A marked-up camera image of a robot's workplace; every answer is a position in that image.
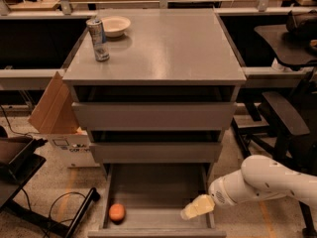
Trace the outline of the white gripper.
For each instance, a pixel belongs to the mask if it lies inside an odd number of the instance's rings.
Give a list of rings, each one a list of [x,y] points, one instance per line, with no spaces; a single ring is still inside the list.
[[[181,218],[189,220],[211,212],[215,203],[220,207],[231,207],[247,201],[252,195],[252,189],[245,183],[240,170],[215,179],[210,184],[208,192],[212,197],[208,194],[197,196],[181,210]]]

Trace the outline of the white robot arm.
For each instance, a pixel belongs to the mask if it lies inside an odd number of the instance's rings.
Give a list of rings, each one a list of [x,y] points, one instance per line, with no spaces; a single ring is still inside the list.
[[[180,216],[189,220],[212,212],[215,206],[228,208],[285,196],[317,208],[317,177],[291,170],[269,157],[253,155],[243,160],[239,170],[215,179],[208,193],[187,204]]]

